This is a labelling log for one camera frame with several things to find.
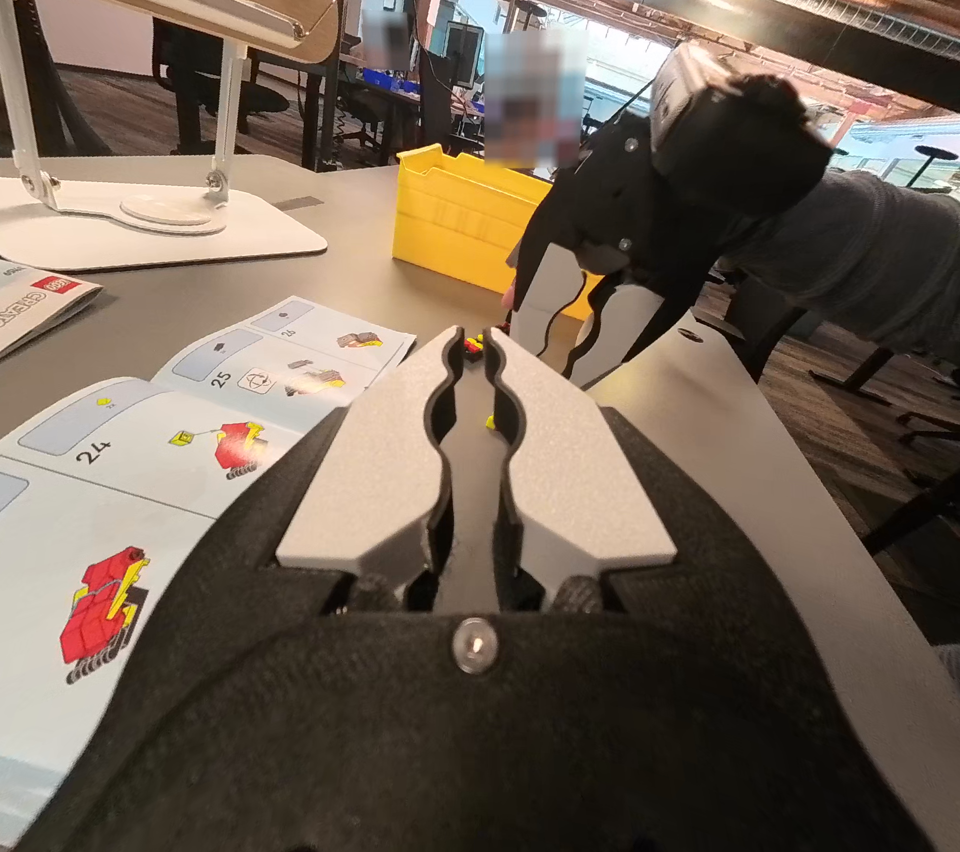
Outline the black round stool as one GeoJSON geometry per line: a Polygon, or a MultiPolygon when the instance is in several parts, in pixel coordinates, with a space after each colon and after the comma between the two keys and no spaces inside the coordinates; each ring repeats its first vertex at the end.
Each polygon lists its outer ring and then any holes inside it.
{"type": "Polygon", "coordinates": [[[917,189],[918,181],[927,173],[930,165],[934,162],[958,162],[958,155],[956,153],[939,147],[927,144],[917,145],[914,147],[914,151],[923,157],[923,163],[906,184],[906,187],[909,189],[917,189]]]}

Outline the person's right forearm grey sleeve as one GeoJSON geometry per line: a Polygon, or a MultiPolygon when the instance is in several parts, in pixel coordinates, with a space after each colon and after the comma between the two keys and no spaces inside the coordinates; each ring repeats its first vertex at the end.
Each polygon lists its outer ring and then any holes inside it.
{"type": "Polygon", "coordinates": [[[959,362],[959,205],[830,170],[793,209],[731,233],[723,258],[897,354],[959,362]]]}

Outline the black chair beside table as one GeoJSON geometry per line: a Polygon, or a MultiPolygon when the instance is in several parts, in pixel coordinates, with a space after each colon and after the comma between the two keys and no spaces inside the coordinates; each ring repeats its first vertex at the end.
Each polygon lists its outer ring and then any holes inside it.
{"type": "Polygon", "coordinates": [[[805,309],[753,277],[739,282],[722,318],[701,308],[693,311],[696,321],[726,339],[753,382],[760,381],[778,343],[805,314],[805,309]]]}

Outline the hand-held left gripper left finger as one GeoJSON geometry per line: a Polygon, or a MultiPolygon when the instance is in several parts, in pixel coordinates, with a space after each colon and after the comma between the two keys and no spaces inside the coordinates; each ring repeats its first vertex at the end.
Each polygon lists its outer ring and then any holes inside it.
{"type": "Polygon", "coordinates": [[[378,378],[348,408],[275,557],[286,568],[382,577],[436,595],[453,541],[450,461],[462,328],[378,378]]]}

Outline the black office chair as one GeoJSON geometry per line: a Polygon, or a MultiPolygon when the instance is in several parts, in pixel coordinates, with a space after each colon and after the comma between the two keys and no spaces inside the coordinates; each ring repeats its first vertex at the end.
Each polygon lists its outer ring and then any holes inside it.
{"type": "MultiPolygon", "coordinates": [[[[152,19],[152,76],[175,100],[178,143],[175,155],[212,155],[215,141],[203,138],[201,112],[217,117],[223,41],[160,18],[152,19]]],[[[282,114],[289,101],[258,83],[256,51],[244,65],[237,116],[237,132],[249,133],[250,115],[282,114]]]]}

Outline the yellow plastic bin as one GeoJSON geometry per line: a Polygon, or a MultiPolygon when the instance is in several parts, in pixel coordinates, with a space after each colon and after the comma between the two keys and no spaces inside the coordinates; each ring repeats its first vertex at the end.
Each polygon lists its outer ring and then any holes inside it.
{"type": "Polygon", "coordinates": [[[392,258],[506,292],[514,249],[551,184],[439,145],[398,159],[392,258]]]}

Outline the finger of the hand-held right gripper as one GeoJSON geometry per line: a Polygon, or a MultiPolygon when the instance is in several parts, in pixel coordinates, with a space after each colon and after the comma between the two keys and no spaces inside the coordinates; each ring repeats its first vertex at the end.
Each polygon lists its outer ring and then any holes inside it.
{"type": "Polygon", "coordinates": [[[558,244],[517,255],[511,300],[510,338],[537,358],[546,355],[551,330],[570,306],[583,320],[589,294],[600,276],[582,269],[576,256],[558,244]]]}
{"type": "Polygon", "coordinates": [[[590,312],[562,375],[579,388],[591,387],[671,330],[696,297],[663,298],[633,280],[602,279],[587,296],[590,312]]]}

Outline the closed lego leaflet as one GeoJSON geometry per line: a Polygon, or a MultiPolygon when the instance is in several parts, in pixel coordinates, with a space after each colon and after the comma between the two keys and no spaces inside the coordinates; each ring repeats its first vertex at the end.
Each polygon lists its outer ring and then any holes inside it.
{"type": "Polygon", "coordinates": [[[50,270],[1,261],[1,357],[88,307],[102,286],[50,270]]]}

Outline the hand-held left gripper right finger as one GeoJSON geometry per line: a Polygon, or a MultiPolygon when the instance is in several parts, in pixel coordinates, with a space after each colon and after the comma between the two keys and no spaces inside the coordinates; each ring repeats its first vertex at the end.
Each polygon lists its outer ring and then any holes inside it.
{"type": "Polygon", "coordinates": [[[493,532],[500,605],[551,605],[572,579],[672,563],[678,548],[601,408],[506,333],[484,334],[506,443],[493,532]]]}

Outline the open lego instruction booklet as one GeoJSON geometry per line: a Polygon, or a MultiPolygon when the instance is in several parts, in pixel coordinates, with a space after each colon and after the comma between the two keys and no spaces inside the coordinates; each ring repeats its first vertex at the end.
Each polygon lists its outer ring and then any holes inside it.
{"type": "Polygon", "coordinates": [[[291,297],[2,438],[2,846],[86,747],[210,525],[416,341],[291,297]]]}

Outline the black table leg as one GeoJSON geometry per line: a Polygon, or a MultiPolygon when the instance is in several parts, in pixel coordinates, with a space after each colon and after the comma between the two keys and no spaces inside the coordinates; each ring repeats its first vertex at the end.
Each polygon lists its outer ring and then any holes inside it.
{"type": "MultiPolygon", "coordinates": [[[[896,417],[902,426],[912,421],[924,422],[935,426],[934,429],[911,429],[898,438],[903,445],[910,446],[917,439],[932,439],[942,442],[959,442],[959,425],[930,414],[907,411],[896,417]]],[[[900,505],[883,522],[861,539],[861,544],[872,556],[881,553],[905,536],[913,533],[929,522],[948,516],[958,508],[959,470],[948,477],[922,485],[918,494],[900,505]]]]}

